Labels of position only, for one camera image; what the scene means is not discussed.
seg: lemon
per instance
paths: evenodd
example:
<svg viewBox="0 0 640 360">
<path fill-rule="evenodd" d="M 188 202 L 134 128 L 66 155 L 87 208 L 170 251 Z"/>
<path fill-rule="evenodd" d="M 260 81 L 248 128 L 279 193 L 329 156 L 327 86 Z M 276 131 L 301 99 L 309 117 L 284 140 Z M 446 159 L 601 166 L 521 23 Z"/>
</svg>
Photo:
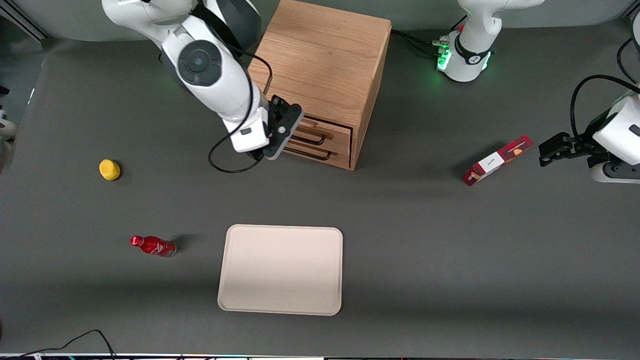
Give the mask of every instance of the lemon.
<svg viewBox="0 0 640 360">
<path fill-rule="evenodd" d="M 100 162 L 100 175 L 105 180 L 114 181 L 120 177 L 120 167 L 113 160 L 104 159 Z"/>
</svg>

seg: wooden drawer cabinet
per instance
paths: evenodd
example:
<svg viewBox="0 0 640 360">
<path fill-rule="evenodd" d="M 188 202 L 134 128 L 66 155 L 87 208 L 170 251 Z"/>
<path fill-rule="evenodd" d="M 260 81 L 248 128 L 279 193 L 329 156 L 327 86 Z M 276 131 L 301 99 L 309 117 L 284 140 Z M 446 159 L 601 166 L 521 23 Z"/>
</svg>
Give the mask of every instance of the wooden drawer cabinet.
<svg viewBox="0 0 640 360">
<path fill-rule="evenodd" d="M 281 0 L 256 55 L 273 68 L 267 94 L 305 112 L 286 152 L 354 170 L 387 55 L 391 22 L 295 0 Z M 249 66 L 262 88 L 261 62 Z"/>
</svg>

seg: cardboard box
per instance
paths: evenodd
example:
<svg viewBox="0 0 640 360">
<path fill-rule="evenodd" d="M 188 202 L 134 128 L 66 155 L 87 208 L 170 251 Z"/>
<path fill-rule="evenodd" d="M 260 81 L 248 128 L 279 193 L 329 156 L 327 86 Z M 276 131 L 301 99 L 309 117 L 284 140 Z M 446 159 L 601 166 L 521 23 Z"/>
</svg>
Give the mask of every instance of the cardboard box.
<svg viewBox="0 0 640 360">
<path fill-rule="evenodd" d="M 465 183 L 472 186 L 478 181 L 486 178 L 492 172 L 511 162 L 511 160 L 522 155 L 528 148 L 533 146 L 533 142 L 527 135 L 522 135 L 519 139 L 501 148 L 486 158 L 478 161 L 465 175 Z"/>
</svg>

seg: white tray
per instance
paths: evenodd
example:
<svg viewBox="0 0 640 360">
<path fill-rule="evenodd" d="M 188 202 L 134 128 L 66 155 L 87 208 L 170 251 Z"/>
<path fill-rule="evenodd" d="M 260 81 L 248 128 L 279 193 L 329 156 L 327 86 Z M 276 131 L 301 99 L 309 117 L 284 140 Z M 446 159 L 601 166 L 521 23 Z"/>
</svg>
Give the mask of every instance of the white tray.
<svg viewBox="0 0 640 360">
<path fill-rule="evenodd" d="M 342 233 L 334 227 L 233 225 L 218 305 L 226 311 L 331 316 L 342 305 Z"/>
</svg>

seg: metal handle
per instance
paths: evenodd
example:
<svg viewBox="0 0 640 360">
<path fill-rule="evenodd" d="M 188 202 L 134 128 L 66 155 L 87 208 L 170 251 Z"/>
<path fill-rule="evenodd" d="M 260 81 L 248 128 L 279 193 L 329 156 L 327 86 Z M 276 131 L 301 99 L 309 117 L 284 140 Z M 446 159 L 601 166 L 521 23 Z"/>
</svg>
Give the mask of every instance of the metal handle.
<svg viewBox="0 0 640 360">
<path fill-rule="evenodd" d="M 291 135 L 291 140 L 296 140 L 297 142 L 308 143 L 310 145 L 320 146 L 320 145 L 324 144 L 324 141 L 326 140 L 326 135 L 322 135 L 322 138 L 320 140 L 318 140 L 318 141 L 313 141 L 313 140 L 301 138 L 300 136 Z"/>
<path fill-rule="evenodd" d="M 320 160 L 320 161 L 327 161 L 327 160 L 329 160 L 329 158 L 331 157 L 331 153 L 330 153 L 330 152 L 327 152 L 327 153 L 326 153 L 326 156 L 325 156 L 325 157 L 322 157 L 322 156 L 318 156 L 318 155 L 309 154 L 308 152 L 304 152 L 304 151 L 300 151 L 300 150 L 292 149 L 292 148 L 290 148 L 290 147 L 285 147 L 284 149 L 285 149 L 286 151 L 291 151 L 291 152 L 293 152 L 293 153 L 295 153 L 295 154 L 302 155 L 302 156 L 307 156 L 307 157 L 309 157 L 309 158 L 316 159 L 316 160 Z"/>
</svg>

